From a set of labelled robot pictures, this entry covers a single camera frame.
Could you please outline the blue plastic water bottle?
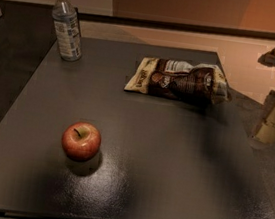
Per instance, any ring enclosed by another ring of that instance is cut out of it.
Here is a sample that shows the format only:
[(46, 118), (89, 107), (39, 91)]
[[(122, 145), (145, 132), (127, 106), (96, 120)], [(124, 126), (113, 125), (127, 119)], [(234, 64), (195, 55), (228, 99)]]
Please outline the blue plastic water bottle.
[(81, 33), (75, 8), (69, 0), (56, 0), (52, 17), (60, 56), (65, 61), (79, 60), (82, 57)]

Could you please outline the brown chip bag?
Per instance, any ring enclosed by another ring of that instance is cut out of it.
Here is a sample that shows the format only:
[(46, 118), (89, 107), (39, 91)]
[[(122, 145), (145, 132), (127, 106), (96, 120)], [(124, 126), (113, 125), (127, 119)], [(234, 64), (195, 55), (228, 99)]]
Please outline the brown chip bag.
[(144, 57), (125, 91), (183, 100), (191, 104), (229, 102), (228, 81), (217, 65), (196, 66), (156, 57)]

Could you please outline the red apple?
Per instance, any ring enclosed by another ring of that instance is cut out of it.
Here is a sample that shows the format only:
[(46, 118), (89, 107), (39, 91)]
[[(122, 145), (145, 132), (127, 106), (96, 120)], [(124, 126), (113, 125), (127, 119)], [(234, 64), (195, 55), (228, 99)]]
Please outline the red apple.
[(95, 126), (79, 121), (65, 129), (61, 145), (68, 158), (84, 162), (89, 161), (99, 152), (101, 138)]

